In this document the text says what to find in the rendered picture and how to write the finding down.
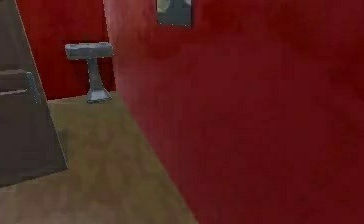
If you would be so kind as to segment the grey pedestal sink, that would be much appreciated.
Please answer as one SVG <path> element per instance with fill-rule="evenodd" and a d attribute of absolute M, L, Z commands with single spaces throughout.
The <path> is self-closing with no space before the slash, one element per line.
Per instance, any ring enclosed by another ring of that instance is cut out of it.
<path fill-rule="evenodd" d="M 88 103 L 109 101 L 110 93 L 105 89 L 98 67 L 100 58 L 111 58 L 113 47 L 108 42 L 66 44 L 66 56 L 69 60 L 85 60 L 88 66 L 89 90 L 86 100 Z"/>

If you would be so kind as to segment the dark framed wall picture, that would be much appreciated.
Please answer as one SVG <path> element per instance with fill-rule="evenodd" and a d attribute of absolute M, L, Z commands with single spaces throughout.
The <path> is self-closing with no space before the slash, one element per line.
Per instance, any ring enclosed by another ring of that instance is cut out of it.
<path fill-rule="evenodd" d="M 156 16 L 160 25 L 191 27 L 192 0 L 156 0 Z"/>

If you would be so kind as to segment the dark brown cupboard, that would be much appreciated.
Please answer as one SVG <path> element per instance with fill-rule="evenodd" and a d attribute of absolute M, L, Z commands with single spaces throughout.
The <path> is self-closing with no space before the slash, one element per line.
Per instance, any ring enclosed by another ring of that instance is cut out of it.
<path fill-rule="evenodd" d="M 16 0 L 0 0 L 0 188 L 68 169 Z"/>

